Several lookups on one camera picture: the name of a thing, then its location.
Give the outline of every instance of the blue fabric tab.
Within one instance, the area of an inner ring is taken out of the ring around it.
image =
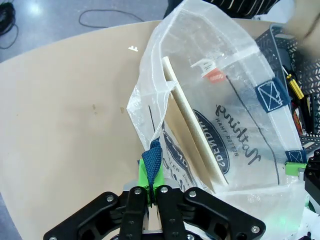
[[[151,198],[153,198],[153,187],[162,161],[162,148],[159,137],[150,144],[150,150],[142,153],[143,162],[149,182]]]
[[[286,151],[285,155],[288,158],[288,162],[290,163],[308,163],[306,150]]]
[[[255,92],[260,104],[267,113],[291,102],[287,90],[277,77],[258,85],[255,88]]]

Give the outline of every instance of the plastic bag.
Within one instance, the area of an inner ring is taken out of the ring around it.
[[[164,57],[178,82],[166,81]],[[291,226],[299,226],[303,207],[291,206],[304,206],[305,197],[298,178],[284,170],[285,151],[302,149],[289,107],[267,114],[255,93],[274,76],[254,40],[231,18],[212,4],[185,0],[152,33],[127,106],[146,150],[160,137],[167,177],[183,190],[205,189],[164,122],[170,92],[179,84],[228,182],[214,183],[214,191],[232,196],[236,201],[225,201],[264,221],[273,236],[291,233],[275,227],[286,214],[293,216]],[[297,189],[300,197],[291,198]]]

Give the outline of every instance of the red label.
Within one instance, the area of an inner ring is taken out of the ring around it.
[[[218,68],[215,68],[212,71],[208,72],[204,77],[209,79],[213,84],[226,80],[226,75]]]

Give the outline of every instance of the beige table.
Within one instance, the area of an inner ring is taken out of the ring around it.
[[[255,37],[269,27],[238,22]],[[0,192],[24,240],[137,178],[144,149],[126,106],[158,23],[89,32],[0,64]]]

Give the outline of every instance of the metal screw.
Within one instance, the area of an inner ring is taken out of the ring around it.
[[[162,187],[160,190],[163,194],[165,194],[166,192],[168,192],[168,188],[166,186]]]
[[[189,192],[189,196],[190,196],[191,198],[194,198],[195,196],[197,196],[197,194],[196,194],[195,191],[191,191],[191,192]]]
[[[125,235],[125,237],[126,237],[127,239],[132,239],[132,238],[133,238],[133,235],[132,235],[131,233],[128,233],[127,235]]]
[[[187,235],[187,238],[188,238],[188,240],[195,240],[195,237],[192,236],[191,234],[188,234],[188,235]]]
[[[254,234],[257,234],[258,232],[260,232],[260,227],[258,226],[253,226],[251,228],[251,232],[253,232]]]
[[[106,200],[107,200],[108,202],[112,202],[112,201],[114,200],[114,196],[109,195],[109,196],[106,198]]]
[[[139,195],[141,192],[142,192],[142,191],[141,191],[140,188],[137,188],[136,190],[134,190],[134,193],[137,194],[137,195]]]

